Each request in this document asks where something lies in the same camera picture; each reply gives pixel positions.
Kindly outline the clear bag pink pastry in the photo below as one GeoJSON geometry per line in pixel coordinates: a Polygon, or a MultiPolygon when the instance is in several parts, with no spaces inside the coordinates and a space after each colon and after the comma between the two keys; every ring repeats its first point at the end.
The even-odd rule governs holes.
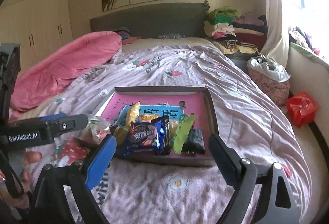
{"type": "Polygon", "coordinates": [[[100,116],[88,116],[88,124],[78,138],[87,143],[99,145],[110,134],[109,123],[100,116]]]}

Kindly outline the pile of folded clothes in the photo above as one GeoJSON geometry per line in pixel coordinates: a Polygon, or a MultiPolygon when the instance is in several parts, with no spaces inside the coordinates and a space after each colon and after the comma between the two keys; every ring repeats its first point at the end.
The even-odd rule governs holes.
{"type": "Polygon", "coordinates": [[[265,15],[240,15],[237,9],[222,7],[210,11],[204,21],[206,38],[227,56],[256,56],[265,45],[268,26],[265,15]]]}

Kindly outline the yellow pastry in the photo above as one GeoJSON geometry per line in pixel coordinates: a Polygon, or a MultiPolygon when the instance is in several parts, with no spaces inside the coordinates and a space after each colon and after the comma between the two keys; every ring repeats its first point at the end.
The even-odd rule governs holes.
{"type": "Polygon", "coordinates": [[[118,125],[115,128],[113,136],[117,141],[117,145],[121,145],[124,142],[128,133],[129,133],[129,129],[127,129],[125,126],[118,125]]]}

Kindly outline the shallow brown cardboard box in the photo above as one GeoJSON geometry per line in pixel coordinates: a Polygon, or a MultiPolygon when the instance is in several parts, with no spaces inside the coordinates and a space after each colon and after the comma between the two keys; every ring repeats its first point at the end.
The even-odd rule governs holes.
{"type": "Polygon", "coordinates": [[[218,133],[206,87],[116,87],[92,113],[116,130],[117,158],[182,167],[213,167],[209,139],[218,133]]]}

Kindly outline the floral fabric basket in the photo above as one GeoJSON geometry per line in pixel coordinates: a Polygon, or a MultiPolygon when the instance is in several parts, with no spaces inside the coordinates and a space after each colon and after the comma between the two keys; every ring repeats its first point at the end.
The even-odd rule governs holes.
{"type": "Polygon", "coordinates": [[[276,105],[285,105],[290,90],[289,80],[285,82],[277,82],[266,75],[248,68],[249,77],[256,83],[256,85],[263,91],[276,105]]]}

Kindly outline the dark blue biscuit packet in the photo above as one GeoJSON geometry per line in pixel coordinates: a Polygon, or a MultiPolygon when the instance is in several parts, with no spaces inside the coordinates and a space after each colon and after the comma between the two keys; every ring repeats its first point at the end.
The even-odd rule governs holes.
{"type": "Polygon", "coordinates": [[[132,122],[130,131],[119,148],[119,153],[122,155],[136,152],[168,155],[170,151],[168,116],[161,116],[148,123],[132,122]]]}

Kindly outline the cream wardrobe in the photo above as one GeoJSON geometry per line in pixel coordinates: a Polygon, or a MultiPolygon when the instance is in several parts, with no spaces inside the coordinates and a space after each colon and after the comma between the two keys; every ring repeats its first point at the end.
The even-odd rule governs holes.
{"type": "Polygon", "coordinates": [[[1,42],[20,44],[21,71],[73,40],[68,0],[4,0],[1,42]]]}

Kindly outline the dark grey headboard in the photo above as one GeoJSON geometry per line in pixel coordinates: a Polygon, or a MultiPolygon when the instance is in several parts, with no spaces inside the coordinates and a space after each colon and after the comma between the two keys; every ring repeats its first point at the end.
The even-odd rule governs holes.
{"type": "Polygon", "coordinates": [[[160,3],[143,5],[90,19],[92,32],[127,27],[132,36],[157,38],[168,34],[185,37],[205,36],[204,21],[208,1],[202,3],[160,3]]]}

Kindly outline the small black snack packet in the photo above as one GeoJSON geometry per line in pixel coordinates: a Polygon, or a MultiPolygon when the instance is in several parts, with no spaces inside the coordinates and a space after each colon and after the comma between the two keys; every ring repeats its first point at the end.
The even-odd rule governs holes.
{"type": "Polygon", "coordinates": [[[201,129],[191,129],[189,134],[182,146],[182,152],[186,154],[199,154],[204,155],[205,144],[204,144],[204,132],[201,129]]]}

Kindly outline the pink fleece blanket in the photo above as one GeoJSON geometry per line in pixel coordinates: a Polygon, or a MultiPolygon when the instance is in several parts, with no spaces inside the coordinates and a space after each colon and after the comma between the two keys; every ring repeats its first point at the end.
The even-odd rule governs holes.
{"type": "Polygon", "coordinates": [[[59,94],[76,78],[110,60],[122,49],[122,38],[112,31],[83,35],[38,64],[16,81],[11,109],[25,112],[59,94]]]}

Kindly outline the orange rice cake packet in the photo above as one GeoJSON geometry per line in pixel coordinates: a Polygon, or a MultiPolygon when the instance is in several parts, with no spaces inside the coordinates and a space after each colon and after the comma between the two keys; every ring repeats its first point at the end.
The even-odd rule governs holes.
{"type": "Polygon", "coordinates": [[[138,121],[142,123],[150,123],[152,120],[160,117],[160,114],[140,114],[138,116],[138,121]]]}

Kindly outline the cream curtain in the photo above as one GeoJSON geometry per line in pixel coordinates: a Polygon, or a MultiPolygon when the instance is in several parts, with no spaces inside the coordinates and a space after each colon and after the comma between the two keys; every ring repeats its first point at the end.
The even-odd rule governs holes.
{"type": "Polygon", "coordinates": [[[288,9],[288,0],[266,0],[268,33],[262,54],[284,67],[288,63],[289,54],[288,9]]]}

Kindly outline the gold foil snack packet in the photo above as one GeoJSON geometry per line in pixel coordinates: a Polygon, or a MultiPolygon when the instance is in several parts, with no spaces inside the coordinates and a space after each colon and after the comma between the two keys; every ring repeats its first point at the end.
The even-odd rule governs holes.
{"type": "Polygon", "coordinates": [[[136,121],[140,112],[140,102],[134,103],[127,111],[125,127],[131,128],[131,123],[136,121]]]}

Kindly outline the pink Chinese workbook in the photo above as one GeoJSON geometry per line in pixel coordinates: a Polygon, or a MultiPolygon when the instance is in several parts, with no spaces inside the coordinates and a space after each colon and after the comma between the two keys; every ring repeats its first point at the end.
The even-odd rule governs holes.
{"type": "Polygon", "coordinates": [[[191,128],[203,134],[204,154],[196,152],[177,155],[173,150],[167,155],[153,152],[130,153],[124,156],[117,149],[116,156],[139,162],[170,164],[176,166],[207,167],[213,165],[208,147],[209,137],[218,131],[214,104],[208,89],[204,87],[116,87],[94,110],[95,116],[104,118],[111,125],[125,125],[127,111],[140,103],[140,114],[168,116],[179,121],[196,115],[191,128]]]}

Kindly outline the lime green snack packet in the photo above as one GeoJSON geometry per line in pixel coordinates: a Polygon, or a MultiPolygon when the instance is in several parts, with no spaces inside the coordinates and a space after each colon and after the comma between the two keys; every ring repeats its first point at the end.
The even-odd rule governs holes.
{"type": "Polygon", "coordinates": [[[171,147],[172,150],[180,155],[182,152],[182,146],[191,130],[194,121],[197,119],[197,115],[186,115],[182,114],[178,122],[176,131],[171,138],[171,147]]]}

